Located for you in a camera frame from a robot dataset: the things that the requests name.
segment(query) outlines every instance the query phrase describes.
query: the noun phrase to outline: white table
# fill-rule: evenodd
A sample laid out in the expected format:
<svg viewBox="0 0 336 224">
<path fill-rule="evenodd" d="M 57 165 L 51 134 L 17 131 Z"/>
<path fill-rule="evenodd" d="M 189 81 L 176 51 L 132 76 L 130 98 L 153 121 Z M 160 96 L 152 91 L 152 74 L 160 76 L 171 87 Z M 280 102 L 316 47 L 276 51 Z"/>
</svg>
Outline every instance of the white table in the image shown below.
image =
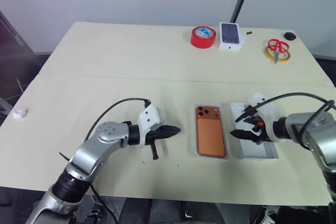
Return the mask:
<svg viewBox="0 0 336 224">
<path fill-rule="evenodd" d="M 139 48 L 138 41 L 138 50 L 132 49 L 134 43 L 124 40 L 126 34 L 112 43 L 115 47 L 106 43 L 110 37 L 116 39 L 115 30 L 125 29 L 133 31 L 133 35 L 143 34 L 139 37 L 143 44 L 153 39 L 158 43 L 160 37 L 169 46 L 162 42 L 151 44 L 145 52 L 145 46 Z M 278 34 L 283 31 L 246 29 L 257 38 L 248 35 L 241 52 L 227 53 L 215 47 L 195 49 L 183 36 L 184 42 L 176 39 L 178 31 L 183 34 L 191 29 L 76 23 L 16 104 L 15 108 L 29 108 L 27 116 L 22 120 L 9 116 L 0 128 L 1 172 L 6 174 L 0 178 L 0 186 L 48 189 L 66 166 L 58 152 L 71 156 L 93 121 L 112 103 L 144 97 L 160 108 L 166 124 L 182 131 L 156 142 L 160 157 L 157 161 L 152 160 L 148 146 L 131 146 L 113 153 L 95 181 L 100 194 L 238 204 L 326 205 L 330 196 L 313 156 L 291 141 L 276 144 L 277 161 L 239 160 L 237 140 L 231 136 L 230 160 L 204 160 L 194 155 L 196 103 L 221 105 L 226 130 L 230 131 L 233 122 L 228 104 L 245 102 L 256 91 L 268 97 L 295 91 L 326 99 L 336 97 L 336 89 L 302 42 L 297 39 L 294 46 L 290 44 L 290 62 L 272 65 L 257 53 L 262 47 L 256 45 L 254 49 L 251 41 L 257 44 L 257 38 L 280 38 Z M 253 57 L 256 60 L 247 62 Z M 299 67 L 304 60 L 305 69 Z M 229 71 L 238 72 L 235 68 L 239 64 L 239 69 L 247 69 L 245 65 L 249 64 L 248 68 L 255 71 L 229 75 Z M 220 69 L 218 65 L 225 71 L 212 73 L 211 69 Z M 198 75 L 201 71 L 209 74 Z M 262 72 L 277 78 L 260 79 L 260 83 L 258 78 L 250 78 L 262 77 Z M 284 115 L 313 111 L 320 105 L 310 98 L 286 98 L 277 104 Z M 135 122 L 142 109 L 141 102 L 128 102 L 108 113 L 102 122 Z"/>
</svg>

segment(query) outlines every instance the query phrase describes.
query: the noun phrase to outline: clear plastic tray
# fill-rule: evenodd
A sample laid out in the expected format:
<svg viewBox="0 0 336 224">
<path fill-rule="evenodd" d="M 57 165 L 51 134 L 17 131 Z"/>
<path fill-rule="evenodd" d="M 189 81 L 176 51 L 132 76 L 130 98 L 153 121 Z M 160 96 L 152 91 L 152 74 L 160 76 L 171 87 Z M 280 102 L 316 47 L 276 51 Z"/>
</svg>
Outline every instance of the clear plastic tray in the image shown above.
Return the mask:
<svg viewBox="0 0 336 224">
<path fill-rule="evenodd" d="M 234 121 L 242 114 L 244 110 L 244 104 L 238 102 L 232 102 L 230 104 Z M 251 131 L 253 125 L 240 121 L 235 123 L 235 129 Z M 251 140 L 239 139 L 240 142 L 240 158 L 252 158 L 252 159 L 279 159 L 275 144 L 272 142 L 263 142 L 260 145 L 255 144 Z"/>
</svg>

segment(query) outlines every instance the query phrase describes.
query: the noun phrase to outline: yellow tape roll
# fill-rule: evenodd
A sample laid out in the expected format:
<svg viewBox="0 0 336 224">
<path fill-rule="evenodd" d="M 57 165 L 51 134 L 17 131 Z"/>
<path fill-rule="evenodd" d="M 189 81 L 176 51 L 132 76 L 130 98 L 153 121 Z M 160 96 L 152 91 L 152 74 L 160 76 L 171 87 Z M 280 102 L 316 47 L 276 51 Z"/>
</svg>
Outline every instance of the yellow tape roll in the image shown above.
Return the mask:
<svg viewBox="0 0 336 224">
<path fill-rule="evenodd" d="M 265 48 L 264 53 L 265 53 L 265 55 L 267 56 L 268 59 L 275 60 L 275 57 L 270 53 L 269 47 Z M 284 57 L 284 58 L 280 58 L 280 55 L 287 55 L 287 56 Z M 280 53 L 280 55 L 279 55 L 278 62 L 286 62 L 290 59 L 290 53 L 289 52 L 286 52 L 285 54 Z"/>
</svg>

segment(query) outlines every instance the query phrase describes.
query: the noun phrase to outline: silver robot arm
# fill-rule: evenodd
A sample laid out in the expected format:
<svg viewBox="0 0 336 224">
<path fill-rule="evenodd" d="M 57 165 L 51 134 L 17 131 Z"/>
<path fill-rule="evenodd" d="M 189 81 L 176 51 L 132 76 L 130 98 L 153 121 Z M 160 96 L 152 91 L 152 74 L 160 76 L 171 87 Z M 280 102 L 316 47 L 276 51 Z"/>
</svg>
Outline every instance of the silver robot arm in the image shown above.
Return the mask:
<svg viewBox="0 0 336 224">
<path fill-rule="evenodd" d="M 278 112 L 274 103 L 271 103 L 294 95 L 317 97 L 307 93 L 290 93 L 268 100 L 262 94 L 255 93 L 248 100 L 243 114 L 235 120 L 253 124 L 254 132 L 233 130 L 231 134 L 240 139 L 252 140 L 256 144 L 261 144 L 263 141 L 281 143 L 285 139 L 291 139 L 310 150 L 323 172 L 333 201 L 336 201 L 336 121 L 329 112 L 323 111 L 329 104 L 334 105 L 330 101 L 318 98 L 325 102 L 318 112 L 296 113 L 284 117 Z M 301 131 L 308 120 L 310 123 Z"/>
<path fill-rule="evenodd" d="M 273 123 L 273 130 L 279 138 L 301 141 L 299 132 L 313 113 L 296 113 Z M 336 121 L 328 112 L 322 112 L 307 127 L 302 136 L 321 168 L 328 184 L 328 191 L 336 201 Z"/>
<path fill-rule="evenodd" d="M 149 105 L 139 116 L 138 124 L 106 122 L 99 125 L 69 160 L 26 224 L 72 223 L 73 213 L 109 156 L 127 145 L 151 145 L 153 159 L 158 159 L 154 141 L 168 138 L 181 130 L 162 125 L 157 108 Z"/>
</svg>

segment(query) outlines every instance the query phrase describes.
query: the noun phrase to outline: orange phone case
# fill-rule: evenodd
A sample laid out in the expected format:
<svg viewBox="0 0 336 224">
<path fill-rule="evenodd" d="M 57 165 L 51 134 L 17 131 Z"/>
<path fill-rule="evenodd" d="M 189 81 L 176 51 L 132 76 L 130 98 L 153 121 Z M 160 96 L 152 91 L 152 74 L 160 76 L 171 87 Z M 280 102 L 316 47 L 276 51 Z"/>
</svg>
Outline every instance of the orange phone case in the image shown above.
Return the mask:
<svg viewBox="0 0 336 224">
<path fill-rule="evenodd" d="M 226 148 L 219 109 L 197 106 L 195 113 L 197 152 L 201 156 L 225 157 Z"/>
</svg>

